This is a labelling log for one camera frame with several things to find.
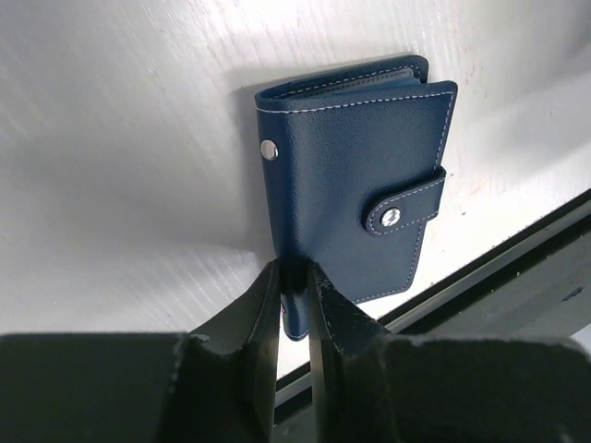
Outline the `blue leather card holder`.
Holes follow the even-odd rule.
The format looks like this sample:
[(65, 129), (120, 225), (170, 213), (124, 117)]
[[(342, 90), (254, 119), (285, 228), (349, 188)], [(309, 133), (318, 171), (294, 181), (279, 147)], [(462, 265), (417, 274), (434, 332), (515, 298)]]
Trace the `blue leather card holder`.
[(283, 330), (308, 335), (308, 263), (359, 304), (402, 293), (437, 217), (458, 94), (403, 55), (258, 92), (259, 150)]

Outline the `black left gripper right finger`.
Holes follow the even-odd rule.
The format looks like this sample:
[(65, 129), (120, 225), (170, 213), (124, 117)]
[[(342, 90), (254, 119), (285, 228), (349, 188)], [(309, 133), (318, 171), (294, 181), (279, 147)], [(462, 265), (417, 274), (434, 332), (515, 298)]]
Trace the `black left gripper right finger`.
[(320, 442), (383, 442), (392, 437), (380, 416), (380, 370), (373, 342), (388, 331), (344, 297), (310, 261), (308, 327), (312, 401)]

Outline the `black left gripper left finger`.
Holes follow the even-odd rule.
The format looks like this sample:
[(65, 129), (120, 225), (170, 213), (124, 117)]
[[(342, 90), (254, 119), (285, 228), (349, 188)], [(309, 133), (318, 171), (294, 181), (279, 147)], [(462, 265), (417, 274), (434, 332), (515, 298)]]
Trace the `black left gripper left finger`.
[(247, 291), (187, 341), (184, 442), (268, 442), (276, 392), (281, 285), (268, 263)]

